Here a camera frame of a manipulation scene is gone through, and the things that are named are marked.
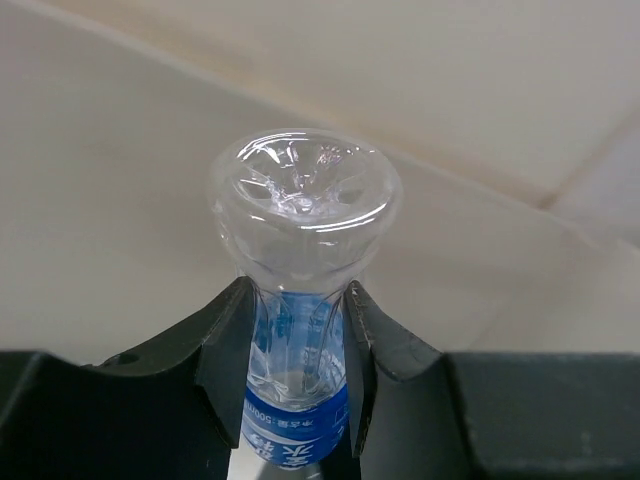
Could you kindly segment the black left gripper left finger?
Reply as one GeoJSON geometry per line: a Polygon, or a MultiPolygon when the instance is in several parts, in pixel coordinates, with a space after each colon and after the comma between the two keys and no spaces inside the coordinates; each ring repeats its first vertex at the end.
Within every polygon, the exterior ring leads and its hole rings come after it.
{"type": "Polygon", "coordinates": [[[223,479],[239,444],[254,289],[212,302],[99,365],[1,354],[5,479],[223,479]]]}

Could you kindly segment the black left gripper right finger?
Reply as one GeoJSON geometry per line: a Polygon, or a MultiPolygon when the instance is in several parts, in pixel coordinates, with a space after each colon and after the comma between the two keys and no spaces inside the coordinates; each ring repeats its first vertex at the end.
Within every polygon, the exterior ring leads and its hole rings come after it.
{"type": "Polygon", "coordinates": [[[635,479],[635,354],[443,353],[344,295],[350,440],[364,479],[635,479]]]}

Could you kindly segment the clear bottle dark blue label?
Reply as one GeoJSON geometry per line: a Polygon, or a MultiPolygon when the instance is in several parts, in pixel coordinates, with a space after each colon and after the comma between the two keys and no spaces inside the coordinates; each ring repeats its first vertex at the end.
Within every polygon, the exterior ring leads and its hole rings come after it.
{"type": "Polygon", "coordinates": [[[299,470],[347,428],[342,297],[393,224],[401,180],[363,141],[295,128],[236,141],[209,181],[220,237],[254,288],[241,432],[264,461],[299,470]]]}

